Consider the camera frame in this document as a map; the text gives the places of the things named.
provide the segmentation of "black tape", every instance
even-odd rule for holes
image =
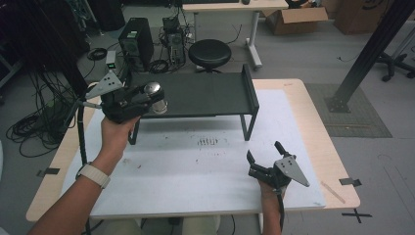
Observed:
[[[344,179],[339,179],[339,181],[342,185],[352,184],[354,187],[362,185],[362,183],[360,182],[360,179],[344,178]]]
[[[44,171],[39,170],[37,172],[37,176],[44,177],[46,174],[58,174],[59,173],[59,170],[60,170],[59,168],[50,168],[50,167],[47,167]]]
[[[358,213],[357,209],[353,209],[354,213],[342,213],[342,216],[356,216],[357,221],[359,223],[362,223],[362,220],[360,219],[360,217],[373,217],[372,214],[369,213]]]

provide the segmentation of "computer tower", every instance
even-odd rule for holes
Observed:
[[[166,37],[170,63],[172,65],[184,64],[186,58],[184,54],[183,30],[180,28],[176,32],[169,33]]]
[[[114,31],[125,25],[118,0],[88,0],[89,6],[103,31]]]
[[[131,18],[118,41],[124,60],[132,71],[149,70],[155,47],[146,18]]]

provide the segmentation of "wrist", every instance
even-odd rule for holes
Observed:
[[[91,165],[100,169],[106,175],[111,175],[120,159],[121,157],[113,157],[111,155],[100,153]]]

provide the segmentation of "black shelf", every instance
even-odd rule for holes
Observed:
[[[242,72],[140,74],[131,77],[130,86],[150,81],[158,82],[165,91],[167,112],[162,115],[149,112],[142,119],[239,115],[245,140],[250,140],[259,102],[248,65],[243,66]],[[248,127],[245,115],[252,116]],[[135,144],[138,126],[130,137],[131,144]]]

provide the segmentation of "chair base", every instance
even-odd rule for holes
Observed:
[[[391,56],[383,52],[376,61],[377,63],[383,63],[388,66],[388,75],[385,75],[382,77],[382,81],[387,82],[391,80],[391,78],[394,76],[395,67],[404,69],[406,71],[409,71],[409,73],[406,75],[408,78],[414,78],[415,77],[415,68],[406,65],[403,60],[407,57],[406,54],[402,54],[395,59],[393,59]]]

